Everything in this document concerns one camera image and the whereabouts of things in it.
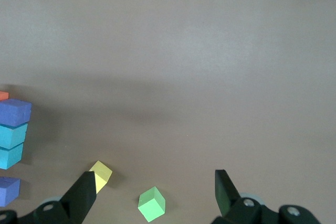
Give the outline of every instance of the foam block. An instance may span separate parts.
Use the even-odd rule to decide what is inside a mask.
[[[18,127],[30,119],[32,104],[16,99],[0,101],[0,124]]]
[[[28,124],[22,124],[19,127],[11,127],[0,124],[0,147],[11,149],[16,145],[23,143],[26,138]]]
[[[97,161],[90,169],[90,172],[95,172],[97,194],[109,181],[112,171],[102,162]]]
[[[20,179],[0,177],[0,207],[5,207],[19,196]]]
[[[163,215],[166,209],[166,200],[156,186],[140,195],[138,209],[150,222]]]
[[[0,147],[0,169],[8,169],[15,165],[22,158],[23,143],[6,149]]]
[[[0,91],[0,101],[8,99],[9,94],[7,92]]]

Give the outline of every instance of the purple block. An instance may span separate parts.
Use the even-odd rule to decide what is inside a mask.
[[[20,179],[0,177],[0,207],[5,207],[19,196]]]
[[[30,119],[32,104],[16,99],[0,101],[0,124],[17,127]]]

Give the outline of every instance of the orange block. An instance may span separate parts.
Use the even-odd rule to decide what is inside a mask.
[[[0,101],[6,100],[6,99],[8,99],[8,97],[9,97],[8,92],[0,91]]]

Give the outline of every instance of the gray table surface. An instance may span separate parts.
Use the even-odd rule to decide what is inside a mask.
[[[0,90],[33,103],[19,215],[96,160],[85,224],[210,223],[214,171],[336,223],[335,0],[0,0]]]

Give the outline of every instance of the blue block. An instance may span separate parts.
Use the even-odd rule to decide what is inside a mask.
[[[0,147],[11,149],[16,145],[23,143],[26,138],[27,127],[27,123],[20,125],[19,127],[0,124]]]
[[[0,207],[5,207],[19,196],[20,179],[0,177]]]
[[[32,104],[16,99],[0,101],[0,124],[18,127],[30,119]]]
[[[23,143],[11,149],[0,147],[0,169],[7,170],[22,158]]]

